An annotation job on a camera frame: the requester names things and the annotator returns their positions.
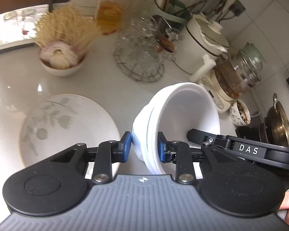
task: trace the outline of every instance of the jar with red lid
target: jar with red lid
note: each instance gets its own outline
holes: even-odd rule
[[[116,32],[129,0],[99,0],[96,20],[103,34]]]

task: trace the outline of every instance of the garlic bulb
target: garlic bulb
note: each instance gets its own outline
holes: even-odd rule
[[[55,69],[68,69],[78,64],[75,48],[59,41],[45,46],[40,52],[40,58]]]

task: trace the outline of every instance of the metal screw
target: metal screw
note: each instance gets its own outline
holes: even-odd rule
[[[93,177],[93,180],[97,182],[105,182],[109,179],[109,176],[107,174],[98,174]]]
[[[211,145],[210,142],[203,142],[203,144],[204,144],[205,146],[209,146],[209,145]]]
[[[182,174],[179,176],[181,182],[191,182],[194,180],[194,177],[191,174]]]

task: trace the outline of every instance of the white bowl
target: white bowl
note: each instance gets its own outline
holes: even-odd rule
[[[78,71],[83,66],[83,60],[82,60],[76,66],[70,67],[68,69],[54,69],[54,68],[48,66],[46,63],[44,63],[44,61],[42,61],[41,59],[40,59],[40,61],[41,61],[42,66],[44,67],[44,69],[48,73],[50,73],[52,75],[55,75],[55,76],[61,76],[61,77],[69,76],[71,74],[74,74],[76,71]]]
[[[22,161],[28,167],[76,143],[97,147],[108,140],[120,140],[120,134],[106,110],[84,96],[60,94],[40,101],[29,111],[19,143]],[[113,175],[119,165],[112,164]],[[93,166],[89,163],[88,176]]]
[[[240,115],[240,112],[238,109],[238,103],[237,103],[238,101],[242,104],[242,106],[244,108],[244,113],[246,114],[247,122],[245,122]],[[250,124],[249,110],[248,110],[246,104],[241,99],[238,99],[234,104],[231,105],[230,110],[229,110],[229,117],[230,117],[231,122],[234,125],[246,126],[246,125]]]
[[[160,162],[157,133],[162,131],[169,141],[189,143],[186,135],[192,128],[220,134],[219,117],[213,100],[205,89],[195,83],[168,86],[157,92],[136,117],[133,123],[133,148],[152,174],[174,175],[175,164]]]

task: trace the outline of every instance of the floral plate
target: floral plate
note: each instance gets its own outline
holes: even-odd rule
[[[60,94],[46,98],[29,111],[19,142],[27,167],[76,143],[96,147],[107,140],[120,140],[120,134],[106,110],[87,97]],[[89,174],[93,165],[89,165]],[[115,175],[119,163],[112,166]]]

